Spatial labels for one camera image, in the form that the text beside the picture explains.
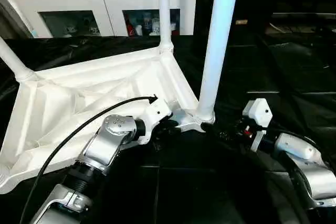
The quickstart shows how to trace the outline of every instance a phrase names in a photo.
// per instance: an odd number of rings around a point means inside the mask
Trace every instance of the black fabric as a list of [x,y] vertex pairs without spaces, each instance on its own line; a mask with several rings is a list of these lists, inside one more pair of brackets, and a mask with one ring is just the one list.
[[[159,41],[157,37],[111,37],[7,42],[28,67],[40,70],[150,48]],[[175,58],[196,96],[205,42],[199,44],[192,36],[173,37]],[[269,46],[261,45],[252,34],[231,35],[215,105],[216,128],[228,127],[240,118],[249,99],[262,97],[272,109],[273,125],[313,135],[336,154],[335,66],[330,60],[334,48],[315,36],[275,37],[266,43]],[[18,85],[6,66],[0,68],[4,136]],[[207,134],[182,133],[160,146],[150,143],[125,151],[86,223],[106,219],[114,223],[280,223],[283,218],[273,196],[276,191],[282,195],[284,203],[277,204],[283,206],[289,204],[288,192],[273,186],[274,193],[269,193],[267,188],[272,186],[263,169],[248,157],[220,148]],[[61,170],[44,176],[29,217],[64,175]],[[28,179],[0,195],[0,211],[7,223],[18,222],[32,183]]]

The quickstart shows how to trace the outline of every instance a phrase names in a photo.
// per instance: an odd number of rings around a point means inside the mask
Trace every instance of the glass cabinet door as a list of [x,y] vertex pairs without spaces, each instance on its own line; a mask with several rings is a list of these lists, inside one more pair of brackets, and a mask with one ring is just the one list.
[[[160,35],[159,0],[105,0],[116,36]],[[196,0],[170,0],[172,35],[192,35]]]
[[100,36],[91,10],[39,12],[54,38],[73,36]]
[[104,0],[17,0],[37,38],[113,36]]
[[[159,10],[123,10],[128,36],[160,35]],[[170,10],[172,35],[180,34],[180,9]]]

